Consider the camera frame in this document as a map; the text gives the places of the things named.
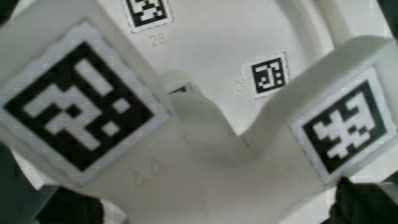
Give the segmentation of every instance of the white plastic surface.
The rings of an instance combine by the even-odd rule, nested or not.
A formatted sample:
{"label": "white plastic surface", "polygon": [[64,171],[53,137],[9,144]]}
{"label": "white plastic surface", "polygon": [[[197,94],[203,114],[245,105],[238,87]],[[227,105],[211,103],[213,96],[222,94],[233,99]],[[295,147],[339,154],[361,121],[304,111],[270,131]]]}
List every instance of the white plastic surface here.
{"label": "white plastic surface", "polygon": [[[100,0],[160,76],[188,74],[242,133],[270,97],[254,101],[242,65],[286,52],[291,78],[332,50],[313,1],[171,0],[174,22],[130,32],[121,2]],[[162,35],[165,43],[155,43]]]}
{"label": "white plastic surface", "polygon": [[[242,147],[245,156],[251,158],[254,155],[254,160],[249,159],[243,163],[242,161],[235,163],[235,161],[233,166],[231,164],[229,166],[222,166],[224,164],[215,163],[211,160],[215,158],[211,153],[217,154],[219,151],[206,152],[210,148],[203,146],[208,158],[197,158],[197,152],[192,153],[192,149],[199,150],[199,147],[192,148],[192,146],[187,145],[181,136],[181,130],[192,127],[190,123],[195,121],[197,125],[201,125],[204,117],[215,115],[215,126],[219,125],[215,132],[208,131],[211,129],[206,129],[206,127],[211,128],[211,119],[208,119],[204,123],[208,126],[203,128],[208,133],[206,136],[199,136],[206,137],[206,141],[210,137],[213,137],[213,143],[220,136],[229,135],[231,127],[222,120],[219,111],[217,113],[213,112],[217,107],[211,103],[206,103],[206,100],[201,99],[195,101],[190,97],[181,97],[183,99],[179,99],[179,101],[174,100],[174,103],[179,104],[176,106],[183,108],[188,101],[190,103],[203,102],[203,114],[208,113],[208,115],[199,114],[197,116],[197,114],[192,114],[188,116],[188,113],[183,112],[187,119],[181,118],[181,122],[183,125],[188,124],[188,127],[181,127],[178,118],[172,116],[172,120],[153,133],[151,137],[142,141],[137,148],[128,151],[124,157],[115,160],[108,170],[84,187],[76,186],[66,175],[53,170],[48,161],[32,153],[27,144],[9,135],[9,131],[4,127],[0,133],[2,136],[5,136],[7,144],[21,152],[23,156],[34,162],[34,165],[57,181],[80,192],[115,202],[128,213],[130,223],[277,223],[286,211],[325,190],[288,125],[300,112],[309,108],[313,100],[322,99],[322,96],[325,96],[329,91],[345,83],[345,80],[348,80],[348,78],[357,75],[357,72],[373,65],[375,60],[378,63],[375,67],[378,68],[378,65],[384,65],[382,69],[377,69],[377,71],[382,76],[382,85],[387,89],[387,101],[389,104],[393,104],[391,110],[396,120],[398,109],[393,103],[393,83],[396,83],[396,80],[394,77],[389,76],[389,74],[396,74],[396,67],[394,62],[386,61],[384,57],[380,57],[380,52],[387,47],[387,41],[366,39],[362,44],[354,46],[350,49],[352,51],[346,50],[348,52],[345,51],[345,53],[341,53],[341,55],[348,54],[346,57],[350,60],[345,56],[334,55],[332,59],[329,58],[329,61],[323,61],[323,64],[318,65],[316,70],[307,71],[304,77],[297,79],[293,87],[281,92],[274,103],[270,102],[270,107],[259,110],[252,98],[245,94],[236,94],[233,89],[231,77],[240,77],[242,63],[251,62],[258,56],[268,56],[268,52],[274,54],[286,51],[291,58],[288,58],[290,72],[297,76],[314,63],[314,60],[322,57],[320,54],[323,50],[325,52],[330,51],[330,45],[318,44],[316,47],[311,45],[306,30],[300,25],[295,26],[295,23],[300,23],[302,20],[293,16],[304,16],[304,14],[293,13],[297,12],[297,8],[290,1],[256,1],[251,5],[243,1],[227,3],[226,1],[215,1],[211,3],[195,2],[199,5],[195,5],[194,1],[172,1],[171,3],[176,22],[156,28],[156,30],[142,31],[130,39],[133,39],[135,47],[139,48],[149,64],[155,66],[156,73],[167,74],[183,71],[188,74],[192,72],[195,75],[204,95],[210,96],[215,103],[220,105],[235,130],[243,131],[247,129],[251,121],[259,113],[254,126],[243,135],[247,140],[245,148],[251,148],[251,150],[245,151]],[[224,4],[229,4],[231,10],[222,10]],[[108,2],[105,8],[108,11],[114,10],[115,17],[121,16],[117,14],[117,7],[119,6]],[[245,19],[242,17],[233,17],[242,9],[245,9],[245,14],[249,15]],[[48,17],[55,17],[55,12],[59,19],[57,25],[46,20]],[[213,18],[222,21],[226,32],[219,32],[219,25],[211,20],[211,16],[208,16],[211,14],[217,15]],[[167,93],[155,79],[155,72],[146,66],[135,49],[130,48],[121,31],[114,28],[101,10],[94,4],[89,4],[89,1],[64,2],[60,0],[41,0],[32,10],[21,14],[14,26],[9,27],[5,31],[0,31],[0,48],[11,55],[2,63],[4,66],[0,66],[0,72],[4,74],[2,83],[12,74],[18,73],[23,65],[27,65],[32,58],[41,54],[46,46],[60,38],[84,17],[92,21],[110,45],[144,79],[144,83],[155,91],[162,103],[172,111],[172,115],[176,115],[169,104]],[[263,20],[272,21],[272,24],[277,23],[279,26],[270,25],[267,29],[259,31],[258,21]],[[32,23],[36,29],[28,32],[25,28],[30,27]],[[41,30],[46,29],[52,30],[52,33],[41,32]],[[167,45],[151,48],[147,46],[151,44],[149,37],[156,35],[158,32],[162,32],[167,37]],[[36,37],[30,42],[27,42],[25,39],[28,36],[27,33]],[[16,49],[12,48],[16,43],[18,46],[25,44],[23,47],[27,49],[18,55]],[[396,51],[393,44],[389,44],[389,48],[391,51]],[[341,61],[352,62],[343,68],[339,66]],[[339,75],[336,77],[327,76],[323,71],[327,71],[329,75],[334,72]],[[309,86],[313,86],[313,83],[309,80],[318,85],[316,89],[311,89],[311,91]],[[220,83],[229,83],[224,85],[226,88],[217,88]],[[187,135],[188,138],[194,140],[201,139],[194,136],[201,133],[195,132],[195,129],[190,130],[194,134]],[[213,143],[210,145],[213,149],[219,150],[222,142],[217,142],[217,147]],[[366,163],[359,164],[355,169],[362,168],[364,165]]]}

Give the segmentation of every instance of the qr-like pattern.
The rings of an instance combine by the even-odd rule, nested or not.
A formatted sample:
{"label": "qr-like pattern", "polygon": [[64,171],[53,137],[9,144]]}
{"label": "qr-like pattern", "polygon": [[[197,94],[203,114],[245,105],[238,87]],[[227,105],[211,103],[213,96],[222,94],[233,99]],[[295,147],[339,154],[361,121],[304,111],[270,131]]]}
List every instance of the qr-like pattern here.
{"label": "qr-like pattern", "polygon": [[80,171],[153,117],[119,77],[82,42],[4,105]]}
{"label": "qr-like pattern", "polygon": [[387,133],[368,80],[309,120],[304,131],[332,173]]}
{"label": "qr-like pattern", "polygon": [[252,76],[258,94],[286,85],[283,59],[275,58],[252,65]]}
{"label": "qr-like pattern", "polygon": [[126,0],[135,27],[167,18],[163,0]]}

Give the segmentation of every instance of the white surface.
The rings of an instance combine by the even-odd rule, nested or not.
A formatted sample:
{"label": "white surface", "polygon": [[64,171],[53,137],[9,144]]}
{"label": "white surface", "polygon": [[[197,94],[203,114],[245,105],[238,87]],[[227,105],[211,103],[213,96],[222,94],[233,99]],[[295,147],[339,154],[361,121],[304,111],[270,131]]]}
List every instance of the white surface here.
{"label": "white surface", "polygon": [[[265,97],[254,101],[249,86],[236,91],[242,65],[258,56],[270,57],[286,52],[295,78],[330,51],[314,4],[277,0],[252,0],[251,3],[243,0],[172,0],[174,22],[131,33],[121,5],[108,0],[100,0],[100,3],[156,74],[163,76],[183,72],[194,76],[203,94],[220,107],[235,131],[242,133],[270,100]],[[151,46],[158,34],[165,43]]]}
{"label": "white surface", "polygon": [[[60,1],[57,1],[57,4],[52,4],[50,1],[46,3],[50,10],[53,9],[52,6],[71,9],[68,8],[69,3],[62,3]],[[119,6],[112,5],[112,1],[105,5],[105,9],[114,13],[115,19],[119,18],[117,24],[124,26]],[[187,70],[188,73],[195,74],[195,78],[201,80],[197,83],[204,83],[201,87],[206,95],[220,105],[235,124],[235,130],[238,131],[247,129],[251,119],[254,119],[259,111],[252,101],[247,101],[247,95],[235,94],[233,90],[231,83],[233,79],[240,77],[242,63],[249,62],[259,55],[267,56],[281,51],[293,52],[290,67],[297,76],[320,58],[320,54],[316,53],[323,51],[320,51],[318,47],[327,46],[320,44],[316,45],[316,49],[313,49],[313,42],[306,38],[307,29],[302,29],[299,25],[300,19],[307,17],[306,14],[297,13],[293,6],[290,1],[254,1],[252,4],[247,4],[243,1],[172,1],[171,7],[176,10],[176,22],[158,27],[156,30],[140,32],[131,38],[135,39],[133,43],[137,48],[140,48],[139,50],[146,51],[144,56],[149,63],[156,65],[155,69],[160,74],[174,73],[176,69],[179,71]],[[128,45],[115,30],[105,28],[110,27],[110,23],[101,14],[94,16],[98,15],[98,11],[92,12],[87,7],[75,7],[73,9],[76,9],[76,11],[71,10],[78,15],[76,19],[80,19],[84,13],[91,19],[94,18],[107,39],[123,52],[123,58],[128,59],[128,62],[131,62],[133,67],[140,71],[140,78],[149,79],[153,72],[146,66],[144,68],[140,67],[144,62],[135,55],[135,51],[126,51],[124,46]],[[247,15],[245,18],[236,16],[240,12]],[[60,33],[76,21],[69,12],[64,13],[62,10],[57,13],[57,17],[57,27],[52,27],[50,22],[44,22],[44,25],[55,28],[55,33]],[[23,33],[23,30],[16,27],[14,32]],[[149,37],[158,32],[163,32],[169,42],[167,46],[158,45],[156,48],[151,48],[147,47],[151,45],[147,40],[151,41]],[[37,32],[34,34],[41,37],[32,40],[36,47],[27,49],[18,58],[12,58],[11,54],[12,60],[9,60],[20,64],[27,63],[32,56],[43,51],[46,44],[57,39],[57,35],[44,35]],[[7,53],[11,49],[5,46],[2,47]],[[11,75],[12,70],[12,66],[5,66],[0,74]],[[156,91],[155,82],[147,83],[151,84],[151,90]],[[263,120],[259,120],[259,124],[263,126],[267,126],[265,124],[272,125],[272,123],[263,123]],[[281,218],[281,210],[286,209],[286,204],[293,206],[299,201],[307,199],[309,195],[314,195],[323,190],[302,151],[299,148],[281,147],[281,152],[279,150],[268,150],[265,156],[261,154],[258,161],[249,166],[236,167],[231,170],[219,169],[215,166],[203,165],[192,159],[192,153],[187,150],[188,147],[178,130],[178,123],[172,121],[155,132],[151,140],[142,142],[135,151],[131,152],[130,150],[126,156],[114,163],[112,169],[103,172],[103,176],[89,183],[87,187],[84,189],[73,185],[71,187],[94,196],[114,199],[112,201],[131,212],[128,214],[131,223],[220,224],[265,223],[267,220],[270,220],[268,223],[274,223]],[[297,144],[293,143],[293,138],[284,138],[284,136],[290,136],[290,132],[281,132],[277,129],[272,132],[281,134],[275,141],[284,146]],[[0,129],[0,133],[9,133],[4,128]],[[20,146],[18,150],[28,154],[25,143],[12,136],[7,136],[5,139],[12,145]],[[274,145],[270,143],[261,144],[258,148],[263,149],[265,146],[272,148]],[[57,170],[52,170],[46,161],[34,155],[30,159],[50,175],[57,176],[59,181],[69,184],[66,176]],[[121,186],[126,186],[126,192],[121,192]]]}

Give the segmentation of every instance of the dark object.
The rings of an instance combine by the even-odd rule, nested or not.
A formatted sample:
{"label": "dark object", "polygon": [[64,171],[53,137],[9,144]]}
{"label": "dark object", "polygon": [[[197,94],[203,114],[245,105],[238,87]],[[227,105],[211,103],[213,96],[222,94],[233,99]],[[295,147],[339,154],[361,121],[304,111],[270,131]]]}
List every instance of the dark object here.
{"label": "dark object", "polygon": [[338,184],[330,218],[322,224],[396,224],[398,205],[375,184]]}
{"label": "dark object", "polygon": [[382,182],[389,182],[398,186],[398,171],[391,174],[391,176]]}
{"label": "dark object", "polygon": [[59,188],[37,220],[41,224],[103,224],[100,200]]}
{"label": "dark object", "polygon": [[100,200],[57,186],[34,189],[2,143],[0,171],[0,224],[103,224]]}
{"label": "dark object", "polygon": [[9,148],[0,143],[0,223],[27,224],[57,191],[44,186],[37,191],[25,178]]}
{"label": "dark object", "polygon": [[20,0],[2,0],[0,3],[0,26],[9,21]]}
{"label": "dark object", "polygon": [[389,23],[389,28],[393,31],[394,38],[398,38],[398,1],[396,0],[378,0],[384,17]]}

